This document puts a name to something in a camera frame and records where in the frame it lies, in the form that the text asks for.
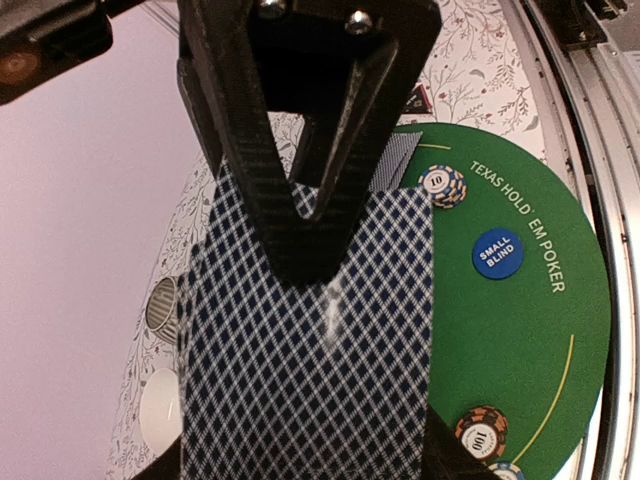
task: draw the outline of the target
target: floral pattern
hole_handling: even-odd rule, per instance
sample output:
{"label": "floral pattern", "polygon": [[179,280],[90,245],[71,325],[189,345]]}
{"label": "floral pattern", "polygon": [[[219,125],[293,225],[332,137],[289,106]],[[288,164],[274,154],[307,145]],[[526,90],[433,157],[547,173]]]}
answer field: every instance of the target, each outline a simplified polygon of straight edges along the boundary
{"label": "floral pattern", "polygon": [[[544,160],[531,88],[497,0],[441,0],[439,4],[442,32],[419,80],[433,106],[432,113],[403,115],[400,123],[446,122],[480,128],[504,136]],[[299,115],[290,114],[272,114],[271,122],[288,172],[304,122]],[[171,219],[147,297],[160,279],[187,269],[190,246],[204,238],[214,190],[215,181],[199,156]],[[173,366],[173,347],[149,333],[143,306],[121,385],[108,480],[130,479],[154,459],[140,433],[140,397],[155,370]]]}

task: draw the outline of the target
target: ribbed container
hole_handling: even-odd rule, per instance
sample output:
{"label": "ribbed container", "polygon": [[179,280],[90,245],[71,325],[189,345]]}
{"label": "ribbed container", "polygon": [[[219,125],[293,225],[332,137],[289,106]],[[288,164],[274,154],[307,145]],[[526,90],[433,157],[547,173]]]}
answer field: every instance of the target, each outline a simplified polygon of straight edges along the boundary
{"label": "ribbed container", "polygon": [[172,345],[175,345],[178,338],[177,303],[177,280],[174,277],[166,277],[160,280],[151,292],[145,312],[145,321],[149,330]]}

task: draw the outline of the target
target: yellow line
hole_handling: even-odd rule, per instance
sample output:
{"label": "yellow line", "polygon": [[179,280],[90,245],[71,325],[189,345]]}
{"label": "yellow line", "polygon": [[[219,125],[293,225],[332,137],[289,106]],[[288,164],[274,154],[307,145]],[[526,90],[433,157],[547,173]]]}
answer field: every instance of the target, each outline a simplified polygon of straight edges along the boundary
{"label": "yellow line", "polygon": [[549,408],[549,411],[547,412],[547,416],[544,417],[542,424],[540,425],[540,427],[538,427],[538,430],[536,431],[533,438],[529,440],[529,443],[527,443],[527,445],[522,449],[520,454],[511,463],[514,463],[514,464],[518,463],[518,461],[523,457],[523,455],[527,453],[527,451],[531,448],[531,445],[533,445],[533,443],[538,439],[544,427],[547,426],[547,423],[549,423],[549,419],[551,418],[553,411],[556,409],[556,406],[558,405],[558,400],[560,400],[560,395],[562,395],[562,391],[564,390],[564,385],[565,383],[567,383],[567,376],[569,375],[569,367],[571,366],[571,358],[573,357],[574,341],[575,341],[575,335],[571,335],[571,341],[569,342],[569,355],[567,355],[567,364],[564,366],[564,374],[562,375],[562,380],[560,381],[560,386],[558,387],[556,398],[553,399],[553,403],[551,404],[551,408]]}
{"label": "yellow line", "polygon": [[446,145],[431,145],[429,143],[419,143],[418,146],[423,148],[439,148],[440,150],[451,150],[451,147],[447,147]]}

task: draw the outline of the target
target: poker chip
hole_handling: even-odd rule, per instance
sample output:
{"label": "poker chip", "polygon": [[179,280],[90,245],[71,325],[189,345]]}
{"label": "poker chip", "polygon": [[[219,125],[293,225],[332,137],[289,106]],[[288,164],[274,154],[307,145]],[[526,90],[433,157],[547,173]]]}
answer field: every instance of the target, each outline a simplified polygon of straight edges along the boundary
{"label": "poker chip", "polygon": [[433,204],[448,210],[467,198],[467,181],[464,175],[446,165],[433,165],[418,182],[431,196]]}
{"label": "poker chip", "polygon": [[489,467],[489,470],[502,480],[526,480],[522,470],[511,463],[495,463]]}
{"label": "poker chip", "polygon": [[484,406],[471,410],[456,426],[456,437],[480,461],[502,456],[507,446],[509,421],[495,407]]}

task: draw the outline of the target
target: poker mat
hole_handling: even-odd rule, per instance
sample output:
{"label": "poker mat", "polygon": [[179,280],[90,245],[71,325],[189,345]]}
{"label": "poker mat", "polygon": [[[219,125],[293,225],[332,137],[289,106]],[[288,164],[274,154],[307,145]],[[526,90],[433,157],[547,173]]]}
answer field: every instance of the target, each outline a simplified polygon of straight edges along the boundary
{"label": "poker mat", "polygon": [[[459,171],[468,186],[461,204],[434,209],[429,402],[452,429],[472,408],[497,407],[509,431],[489,463],[552,479],[584,435],[604,378],[611,312],[598,241],[556,175],[509,141],[451,124],[396,132],[422,132],[402,187],[418,186],[432,165]],[[481,275],[472,258],[492,229],[524,249],[503,280]]]}

